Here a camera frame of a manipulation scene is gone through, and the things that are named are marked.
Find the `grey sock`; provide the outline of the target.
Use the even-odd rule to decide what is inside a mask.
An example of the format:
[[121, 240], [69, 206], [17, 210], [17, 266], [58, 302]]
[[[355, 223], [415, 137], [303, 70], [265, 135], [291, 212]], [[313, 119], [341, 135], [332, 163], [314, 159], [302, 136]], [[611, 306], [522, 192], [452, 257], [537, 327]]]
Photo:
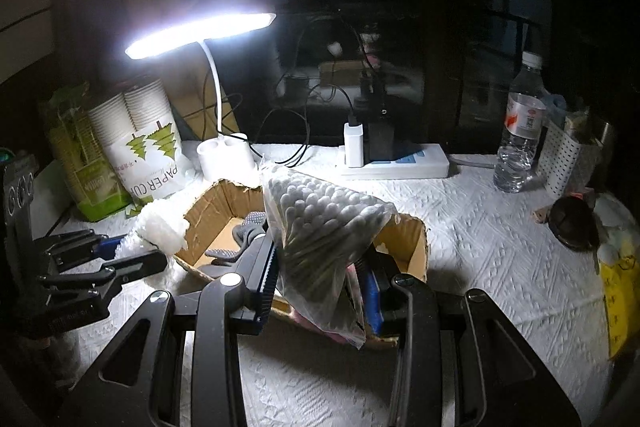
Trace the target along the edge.
[[205, 251], [205, 256], [212, 258], [213, 265], [230, 265], [244, 254], [244, 251], [250, 247], [255, 239], [259, 239], [266, 234], [268, 229], [267, 217], [263, 211], [250, 212], [239, 225], [231, 231], [232, 239], [234, 239], [238, 249], [209, 248]]

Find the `bag of cotton swabs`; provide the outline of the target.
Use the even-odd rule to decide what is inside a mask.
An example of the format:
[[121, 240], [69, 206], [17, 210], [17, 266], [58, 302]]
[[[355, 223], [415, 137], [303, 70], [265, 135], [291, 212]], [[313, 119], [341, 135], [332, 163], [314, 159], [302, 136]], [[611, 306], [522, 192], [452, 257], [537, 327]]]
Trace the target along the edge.
[[346, 269], [361, 259], [396, 207], [377, 197], [268, 162], [262, 168], [268, 230], [277, 245], [279, 294], [328, 327]]

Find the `pink plush toy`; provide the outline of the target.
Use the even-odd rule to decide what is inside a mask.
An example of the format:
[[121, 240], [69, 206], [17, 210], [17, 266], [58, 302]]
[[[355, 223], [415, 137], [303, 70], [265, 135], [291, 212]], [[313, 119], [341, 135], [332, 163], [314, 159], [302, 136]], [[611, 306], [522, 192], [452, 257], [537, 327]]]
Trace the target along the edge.
[[352, 263], [346, 269], [341, 295], [328, 327], [319, 329], [296, 310], [291, 312], [291, 317], [297, 325], [308, 331], [325, 335], [340, 345], [361, 349], [366, 342], [367, 333], [356, 265]]

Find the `green paper cup pack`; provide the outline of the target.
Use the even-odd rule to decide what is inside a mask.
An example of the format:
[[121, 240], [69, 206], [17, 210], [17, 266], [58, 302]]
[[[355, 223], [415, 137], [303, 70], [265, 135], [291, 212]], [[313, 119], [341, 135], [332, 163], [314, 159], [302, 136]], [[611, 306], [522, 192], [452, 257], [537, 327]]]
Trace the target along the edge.
[[39, 105], [55, 158], [79, 212], [90, 222], [104, 219], [130, 204], [96, 139], [85, 111], [85, 84], [66, 86]]

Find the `brown cardboard box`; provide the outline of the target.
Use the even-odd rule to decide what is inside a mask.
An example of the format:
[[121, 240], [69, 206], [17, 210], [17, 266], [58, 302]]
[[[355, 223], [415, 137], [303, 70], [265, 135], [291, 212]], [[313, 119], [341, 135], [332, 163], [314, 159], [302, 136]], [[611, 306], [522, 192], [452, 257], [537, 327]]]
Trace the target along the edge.
[[[201, 279], [215, 280], [222, 269], [210, 262], [205, 251], [215, 247], [230, 247], [232, 225], [241, 222], [252, 211], [266, 213], [262, 186], [251, 188], [228, 180], [212, 184], [186, 214], [191, 225], [186, 233], [188, 248], [175, 254], [178, 263]], [[426, 279], [426, 230], [420, 219], [398, 212], [398, 219], [385, 225], [369, 248], [392, 256], [401, 272], [409, 273], [421, 281]], [[293, 311], [279, 291], [272, 309], [281, 317], [291, 317]], [[367, 321], [366, 333], [363, 346], [384, 345], [384, 339], [373, 334]]]

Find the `paper cup sleeve pack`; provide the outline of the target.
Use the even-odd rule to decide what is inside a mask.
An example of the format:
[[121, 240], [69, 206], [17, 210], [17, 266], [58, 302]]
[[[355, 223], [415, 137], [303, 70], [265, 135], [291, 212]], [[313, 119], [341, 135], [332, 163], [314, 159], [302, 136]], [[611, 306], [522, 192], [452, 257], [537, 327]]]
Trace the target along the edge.
[[88, 116], [103, 153], [137, 204], [168, 197], [189, 183], [193, 164], [183, 153], [160, 80], [116, 94]]

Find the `white desk lamp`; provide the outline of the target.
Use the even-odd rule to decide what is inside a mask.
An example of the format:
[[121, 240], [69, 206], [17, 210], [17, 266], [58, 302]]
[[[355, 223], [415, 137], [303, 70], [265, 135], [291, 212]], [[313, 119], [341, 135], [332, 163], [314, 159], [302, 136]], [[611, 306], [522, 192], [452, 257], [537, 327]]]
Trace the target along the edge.
[[126, 47], [131, 60], [146, 60], [197, 43], [205, 54], [212, 74], [216, 95], [217, 139], [222, 138], [222, 89], [212, 51], [207, 43], [248, 34], [269, 27], [277, 18], [273, 12], [220, 12], [191, 18], [157, 30], [147, 32]]

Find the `yellow tissue pack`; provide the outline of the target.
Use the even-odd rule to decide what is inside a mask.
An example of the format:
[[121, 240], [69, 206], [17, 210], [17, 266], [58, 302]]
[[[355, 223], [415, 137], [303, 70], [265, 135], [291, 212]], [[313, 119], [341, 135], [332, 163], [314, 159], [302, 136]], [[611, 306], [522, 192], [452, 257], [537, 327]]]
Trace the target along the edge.
[[608, 356], [611, 360], [632, 349], [639, 338], [639, 261], [623, 257], [614, 265], [600, 263], [608, 321]]

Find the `black round object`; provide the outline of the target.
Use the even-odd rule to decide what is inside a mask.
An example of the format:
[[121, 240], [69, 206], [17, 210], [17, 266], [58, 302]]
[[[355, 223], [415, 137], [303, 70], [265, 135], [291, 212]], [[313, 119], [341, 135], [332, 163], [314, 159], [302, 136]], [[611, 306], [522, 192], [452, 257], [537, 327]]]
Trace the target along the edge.
[[548, 213], [548, 227], [571, 251], [595, 251], [600, 245], [593, 211], [581, 198], [564, 196], [557, 199]]

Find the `white power strip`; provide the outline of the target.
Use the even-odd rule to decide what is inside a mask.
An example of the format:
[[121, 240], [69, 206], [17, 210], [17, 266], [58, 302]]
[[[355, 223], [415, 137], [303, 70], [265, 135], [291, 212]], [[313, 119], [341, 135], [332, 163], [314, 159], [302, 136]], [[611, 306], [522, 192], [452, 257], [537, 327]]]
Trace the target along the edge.
[[404, 157], [371, 161], [363, 167], [347, 167], [344, 159], [337, 163], [343, 176], [375, 180], [445, 179], [449, 176], [449, 159], [439, 144], [419, 144]]

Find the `clear plastic water bottle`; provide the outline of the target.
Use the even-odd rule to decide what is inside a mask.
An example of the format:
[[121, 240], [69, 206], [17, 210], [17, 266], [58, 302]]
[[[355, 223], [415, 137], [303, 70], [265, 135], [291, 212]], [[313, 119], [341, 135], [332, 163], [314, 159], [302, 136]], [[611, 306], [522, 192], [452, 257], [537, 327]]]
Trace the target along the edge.
[[506, 100], [506, 118], [494, 171], [495, 186], [504, 193], [521, 192], [534, 168], [547, 110], [542, 101], [546, 91], [541, 69], [541, 55], [522, 53], [521, 69]]

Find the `white perforated organizer basket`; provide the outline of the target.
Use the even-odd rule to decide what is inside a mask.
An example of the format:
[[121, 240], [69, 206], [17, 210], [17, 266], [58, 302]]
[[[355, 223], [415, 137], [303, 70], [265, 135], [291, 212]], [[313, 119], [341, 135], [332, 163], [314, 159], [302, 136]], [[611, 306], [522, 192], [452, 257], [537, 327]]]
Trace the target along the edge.
[[582, 191], [603, 161], [612, 139], [612, 126], [590, 116], [589, 109], [553, 109], [536, 171], [548, 194], [560, 198]]

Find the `black power adapter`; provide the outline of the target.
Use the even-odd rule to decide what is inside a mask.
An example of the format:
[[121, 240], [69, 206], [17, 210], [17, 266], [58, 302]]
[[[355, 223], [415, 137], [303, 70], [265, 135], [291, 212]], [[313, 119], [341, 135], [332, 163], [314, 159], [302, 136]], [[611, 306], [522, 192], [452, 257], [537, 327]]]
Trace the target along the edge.
[[362, 113], [366, 124], [368, 161], [388, 161], [394, 157], [395, 129], [385, 104], [369, 107]]

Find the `white USB charger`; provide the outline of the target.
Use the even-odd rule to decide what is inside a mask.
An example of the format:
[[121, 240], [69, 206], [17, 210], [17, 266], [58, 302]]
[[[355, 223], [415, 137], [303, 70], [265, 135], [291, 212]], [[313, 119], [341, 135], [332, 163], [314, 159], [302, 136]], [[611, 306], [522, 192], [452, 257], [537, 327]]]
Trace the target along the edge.
[[364, 165], [363, 125], [346, 122], [343, 134], [345, 166], [361, 168]]

